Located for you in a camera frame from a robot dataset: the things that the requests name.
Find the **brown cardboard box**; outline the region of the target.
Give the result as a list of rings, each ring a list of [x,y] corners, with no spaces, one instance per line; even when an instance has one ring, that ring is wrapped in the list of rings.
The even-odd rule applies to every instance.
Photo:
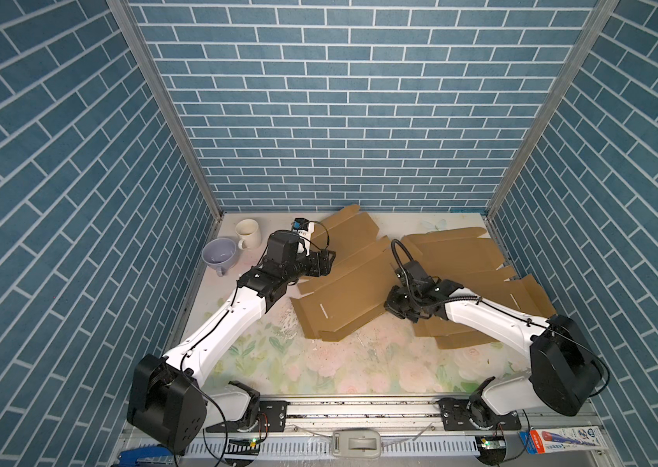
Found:
[[[519,278],[483,228],[415,233],[402,243],[431,276],[459,282],[485,299],[521,313],[549,318],[557,311],[537,280]]]
[[[354,204],[322,220],[311,241],[336,259],[328,276],[299,283],[301,297],[291,303],[306,338],[339,342],[385,312],[387,294],[398,283],[391,240]]]

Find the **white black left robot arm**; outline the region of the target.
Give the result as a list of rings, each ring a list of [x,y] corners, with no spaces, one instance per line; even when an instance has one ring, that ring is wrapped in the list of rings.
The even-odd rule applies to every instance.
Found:
[[[330,274],[336,258],[313,243],[314,221],[297,218],[277,230],[256,266],[243,274],[224,305],[190,337],[162,356],[145,355],[132,371],[127,421],[174,455],[211,426],[253,428],[260,420],[260,394],[231,381],[207,395],[202,385],[236,340],[263,317],[302,277]]]

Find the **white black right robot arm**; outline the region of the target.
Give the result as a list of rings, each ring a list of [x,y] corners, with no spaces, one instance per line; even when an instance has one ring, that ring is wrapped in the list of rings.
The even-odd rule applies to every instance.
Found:
[[[489,377],[469,396],[467,415],[480,429],[494,427],[513,412],[540,407],[576,416],[603,390],[600,382],[609,381],[609,367],[564,315],[521,313],[447,279],[399,278],[385,301],[385,309],[396,317],[417,322],[436,316],[479,331],[527,358],[524,371],[505,379]]]

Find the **white red blue tube box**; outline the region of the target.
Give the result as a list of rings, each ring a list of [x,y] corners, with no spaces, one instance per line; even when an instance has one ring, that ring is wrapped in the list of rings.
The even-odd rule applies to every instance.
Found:
[[[609,447],[598,426],[532,429],[519,436],[530,455],[602,451]]]

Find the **cream ceramic mug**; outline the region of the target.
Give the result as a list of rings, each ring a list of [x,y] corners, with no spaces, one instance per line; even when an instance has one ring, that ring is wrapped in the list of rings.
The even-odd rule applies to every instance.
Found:
[[[239,238],[238,247],[241,250],[252,250],[262,243],[262,233],[258,222],[254,219],[243,219],[236,225]]]

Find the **lavender ceramic bowl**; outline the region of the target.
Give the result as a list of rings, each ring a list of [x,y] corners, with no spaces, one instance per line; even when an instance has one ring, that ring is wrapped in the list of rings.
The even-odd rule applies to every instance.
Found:
[[[219,276],[225,276],[239,259],[239,247],[233,239],[218,237],[202,249],[204,264]]]

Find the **blue black tool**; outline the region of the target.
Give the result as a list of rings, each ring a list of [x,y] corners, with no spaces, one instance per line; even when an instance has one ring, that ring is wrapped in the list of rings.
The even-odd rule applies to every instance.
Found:
[[[159,445],[126,449],[118,454],[114,466],[176,466],[177,459],[165,447]]]

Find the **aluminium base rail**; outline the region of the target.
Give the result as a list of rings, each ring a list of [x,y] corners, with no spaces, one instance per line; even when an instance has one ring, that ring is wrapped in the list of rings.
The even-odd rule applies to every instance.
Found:
[[[459,396],[266,397],[249,432],[212,427],[192,442],[176,466],[617,466],[614,445],[596,412],[576,418],[546,409],[508,416],[500,427],[479,430],[465,420]],[[530,455],[519,433],[540,428],[598,426],[607,449]],[[377,459],[332,455],[332,434],[372,429],[382,438]],[[159,445],[136,428],[124,430],[118,454]]]

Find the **aluminium corner post left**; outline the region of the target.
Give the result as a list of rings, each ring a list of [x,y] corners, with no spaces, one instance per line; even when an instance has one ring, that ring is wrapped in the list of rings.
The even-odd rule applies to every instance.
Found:
[[[146,84],[160,108],[165,123],[171,131],[171,135],[173,136],[188,169],[190,169],[194,176],[206,205],[211,211],[215,221],[220,222],[223,217],[222,208],[218,204],[218,201],[206,180],[206,175],[202,170],[195,149],[182,124],[171,96],[169,95],[169,91],[165,86],[162,75],[155,64],[152,53],[146,44],[134,13],[132,13],[130,3],[122,0],[108,0],[107,4],[128,44],[128,47],[130,48],[130,51],[132,52],[132,55],[134,56]]]

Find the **aluminium corner post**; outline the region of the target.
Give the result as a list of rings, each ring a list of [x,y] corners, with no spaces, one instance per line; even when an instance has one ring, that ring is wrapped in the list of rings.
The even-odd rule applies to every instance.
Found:
[[[132,52],[132,55],[134,56],[146,84],[160,108],[165,123],[171,131],[171,135],[173,136],[188,169],[190,169],[194,176],[206,205],[211,211],[215,221],[220,222],[223,217],[222,208],[218,204],[218,201],[206,180],[206,175],[202,170],[195,149],[182,124],[171,96],[169,95],[169,91],[165,86],[162,75],[155,64],[152,53],[146,44],[134,13],[132,13],[130,3],[122,0],[108,0],[107,4],[128,44],[128,47],[130,48],[130,51]]]
[[[537,147],[537,142],[543,136],[568,92],[568,88],[574,82],[583,62],[591,52],[618,3],[618,0],[600,0],[587,17],[576,43],[570,49],[560,72],[547,93],[545,101],[539,107],[533,124],[525,133],[519,149],[516,151],[508,169],[506,169],[496,192],[494,192],[494,196],[487,204],[486,214],[484,215],[487,221],[493,221],[500,208],[502,208],[508,193],[529,161],[533,150]]]

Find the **aluminium corner post right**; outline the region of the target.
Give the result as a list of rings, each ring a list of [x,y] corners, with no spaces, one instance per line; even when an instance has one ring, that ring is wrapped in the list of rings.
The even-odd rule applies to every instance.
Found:
[[[484,215],[487,221],[493,221],[500,208],[502,208],[508,193],[529,161],[533,150],[537,147],[537,142],[543,136],[568,92],[568,88],[574,82],[583,62],[591,52],[618,3],[618,0],[600,0],[587,17],[576,43],[570,49],[560,72],[547,93],[545,101],[539,107],[533,124],[525,133],[519,149],[516,151],[508,169],[506,169],[496,192],[494,192],[494,196],[487,204],[486,214]]]

